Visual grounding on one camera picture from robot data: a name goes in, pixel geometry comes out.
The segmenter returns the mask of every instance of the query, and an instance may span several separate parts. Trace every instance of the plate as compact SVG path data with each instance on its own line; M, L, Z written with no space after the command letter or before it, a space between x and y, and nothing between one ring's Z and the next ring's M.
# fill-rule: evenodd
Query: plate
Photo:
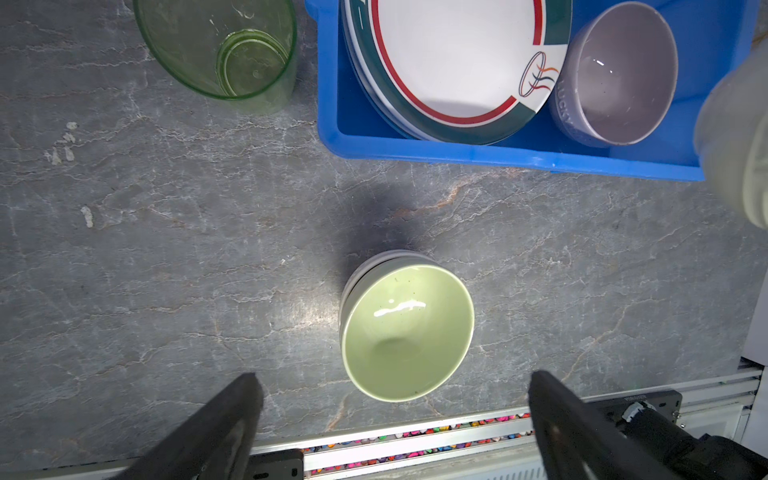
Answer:
M344 0L358 64L418 138L491 144L544 105L571 33L571 0Z

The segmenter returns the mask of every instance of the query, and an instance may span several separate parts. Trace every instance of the green bowl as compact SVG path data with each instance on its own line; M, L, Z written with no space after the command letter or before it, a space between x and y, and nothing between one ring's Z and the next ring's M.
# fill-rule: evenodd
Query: green bowl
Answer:
M461 364L475 310L464 283L437 263L400 257L373 267L341 306L344 368L383 402L417 399Z

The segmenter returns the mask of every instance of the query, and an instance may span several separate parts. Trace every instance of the blue tray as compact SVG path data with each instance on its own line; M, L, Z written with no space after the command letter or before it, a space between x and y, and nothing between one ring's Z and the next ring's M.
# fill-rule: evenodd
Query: blue tray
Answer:
M571 36L615 5L574 0ZM658 180L703 180L694 151L694 125L710 90L750 52L760 0L658 0L647 2L669 22L680 73L669 113L659 128L629 147L591 148L565 137L548 106L516 134L488 146L404 138L370 104L361 89L339 23L339 0L305 0L317 21L320 140L344 158L527 167L560 172Z

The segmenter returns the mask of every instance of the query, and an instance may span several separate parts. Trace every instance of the metal frame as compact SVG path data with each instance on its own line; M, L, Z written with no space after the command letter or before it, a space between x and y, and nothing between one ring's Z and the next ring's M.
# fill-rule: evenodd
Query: metal frame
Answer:
M739 369L736 373L728 376L721 376L713 379L693 380L689 382L680 382L672 385L651 387L646 389L627 390L625 392L616 392L606 395L590 396L583 400L594 402L598 400L613 399L623 396L640 395L642 393L656 392L665 389L673 389L683 394L683 403L680 406L681 413L695 412L703 409L711 409L716 406L724 406L733 403L740 403L745 407L751 406L754 399L754 393L760 384L760 378L763 369L760 367L748 366ZM384 425L373 429L355 429L344 432L332 432L323 435L311 435L297 439L281 439L269 442L258 442L253 444L251 455L278 452L287 449L308 449L320 445L338 444L341 442L350 442L359 439L369 439L395 433L412 432L416 430L430 429L444 425L457 425L467 422L474 422L480 419L493 419L502 416L522 415L529 412L527 406L521 406L510 409L499 409L487 412L477 412L469 415L459 415L442 419L430 419L421 422L398 423ZM493 437L503 437L515 433L523 433L531 430L530 419L515 419L508 422L494 422L477 427L451 430L448 432L436 432L430 435L419 435L402 439L386 440L384 442L374 442L368 445L351 445L348 447L337 447L335 449L322 450L320 452L308 453L304 457L305 471L316 470L319 468L333 467L334 465L346 465L354 462L361 462L371 458L381 458L396 454L417 452L424 449L433 449L444 445L454 445L460 442L471 442L480 439ZM337 478L350 478L361 475L383 473L395 468L414 467L425 463L439 462L441 460L451 460L467 455L478 453L488 453L495 450L506 449L509 455L515 455L520 448L530 445L535 440L534 436L522 436L518 439L509 439L501 442L485 443L473 445L465 449L453 449L447 452L437 452L431 455L423 455L414 458L404 458L394 462L379 463L376 465L367 465L358 468L339 470L335 472L321 473L313 475L312 478L322 480L334 480ZM20 472L6 476L0 474L0 478L8 480L102 480L115 475L115 464L96 464L85 467L56 468L42 472Z

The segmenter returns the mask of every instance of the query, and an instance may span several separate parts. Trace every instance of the gray marble countertop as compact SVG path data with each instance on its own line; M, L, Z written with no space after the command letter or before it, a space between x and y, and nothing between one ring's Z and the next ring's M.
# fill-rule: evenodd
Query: gray marble countertop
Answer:
M173 81L121 0L2 8L2 470L140 455L245 371L268 439L519 405L535 369L587 395L736 367L768 241L705 184L334 157L300 3L267 118ZM477 313L456 374L397 405L347 379L336 325L392 248Z

